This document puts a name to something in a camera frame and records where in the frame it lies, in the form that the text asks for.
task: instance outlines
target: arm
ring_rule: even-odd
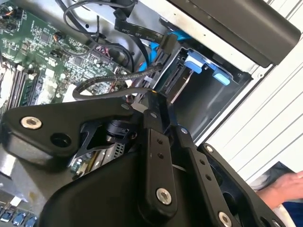
[[[297,174],[285,174],[257,194],[271,209],[285,201],[302,199],[303,171]]]

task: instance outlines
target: chip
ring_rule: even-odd
[[[79,65],[79,66],[80,66],[80,65],[83,63],[83,59],[82,59],[82,58],[79,58],[79,57],[76,57],[74,63],[75,63],[76,65]]]
[[[49,41],[49,35],[47,35],[47,34],[45,34],[45,33],[42,33],[41,39],[42,39],[44,42],[48,43],[48,41]]]
[[[27,50],[27,48],[28,48],[28,46],[27,46],[26,44],[22,44],[22,49],[23,49],[23,50],[25,50],[25,51],[26,51],[26,50]]]

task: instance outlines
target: white wall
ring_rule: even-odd
[[[270,5],[303,31],[303,0],[272,0]],[[300,40],[208,140],[248,183],[277,161],[303,170],[302,68]]]

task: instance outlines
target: hex bolt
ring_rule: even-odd
[[[121,104],[121,106],[122,106],[123,109],[129,110],[128,105],[126,105],[126,104]]]
[[[213,153],[214,151],[210,146],[206,146],[205,149],[210,153]]]
[[[164,205],[171,204],[171,195],[165,188],[159,188],[156,191],[157,199]]]
[[[187,130],[185,128],[181,128],[181,132],[183,132],[184,134],[187,134]]]
[[[21,125],[26,129],[40,129],[42,127],[42,121],[36,117],[24,117],[21,119]]]
[[[273,223],[274,223],[275,227],[281,227],[281,225],[276,220],[273,220]]]
[[[232,227],[231,219],[224,212],[219,212],[219,219],[225,227]]]
[[[157,115],[155,113],[151,113],[151,116],[153,116],[154,118],[157,118]]]

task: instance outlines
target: green circuit board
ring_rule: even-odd
[[[18,10],[18,15],[8,15]],[[11,2],[0,5],[0,50],[9,62],[27,72],[18,105],[42,105],[62,102],[70,85],[95,77],[121,73],[121,67],[104,53],[93,50],[83,57],[62,51],[53,35],[58,30]],[[61,45],[73,53],[85,53],[88,46],[64,34]],[[92,86],[91,94],[108,92],[110,84]]]

